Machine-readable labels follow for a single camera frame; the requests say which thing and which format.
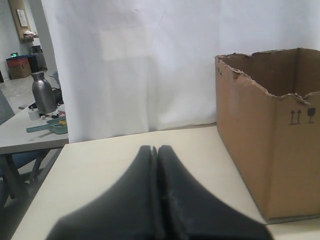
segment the gray chair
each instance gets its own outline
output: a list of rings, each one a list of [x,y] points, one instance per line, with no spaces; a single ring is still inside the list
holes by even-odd
[[[0,90],[0,125],[2,125],[7,120],[12,118],[14,115],[15,113],[10,107],[3,92]],[[48,152],[49,151],[31,151],[31,152],[12,154],[13,163],[17,169],[35,160],[32,172],[22,174],[19,176],[24,182],[27,180],[30,183],[37,181],[37,176],[39,174],[39,168],[40,168],[41,162]],[[14,197],[9,189],[5,174],[0,169],[0,179],[1,178],[2,178],[2,181],[0,184],[0,209],[2,209],[6,204],[9,195],[11,195],[11,197]]]

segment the white table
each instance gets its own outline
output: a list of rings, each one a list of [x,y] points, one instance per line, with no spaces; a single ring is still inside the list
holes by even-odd
[[[191,174],[239,212],[265,223],[217,128],[156,131],[67,144],[31,203],[13,240],[46,238],[56,221],[94,200],[125,172],[139,147],[171,145]],[[276,240],[319,240],[319,220],[269,226]]]
[[[26,128],[44,125],[49,119],[31,121],[28,108],[20,111],[4,124],[0,125],[0,167],[8,185],[18,200],[27,196],[24,183],[13,164],[11,154],[62,148],[69,142],[68,134],[57,135],[49,130],[27,133]]]

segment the white curtain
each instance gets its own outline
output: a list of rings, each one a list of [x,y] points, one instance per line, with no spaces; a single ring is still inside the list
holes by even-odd
[[[42,0],[70,142],[215,121],[214,56],[320,47],[319,0]]]

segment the metal thermos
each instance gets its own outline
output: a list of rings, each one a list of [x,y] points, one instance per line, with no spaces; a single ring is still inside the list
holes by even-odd
[[[31,73],[33,77],[32,93],[40,114],[52,113],[57,109],[54,93],[50,83],[45,80],[45,73]]]

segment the cardboard box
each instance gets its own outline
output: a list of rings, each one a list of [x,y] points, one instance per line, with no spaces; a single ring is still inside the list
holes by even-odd
[[[215,58],[217,128],[265,219],[320,214],[320,52]]]
[[[6,63],[10,72],[10,79],[23,79],[31,75],[31,68],[27,57],[8,58]]]

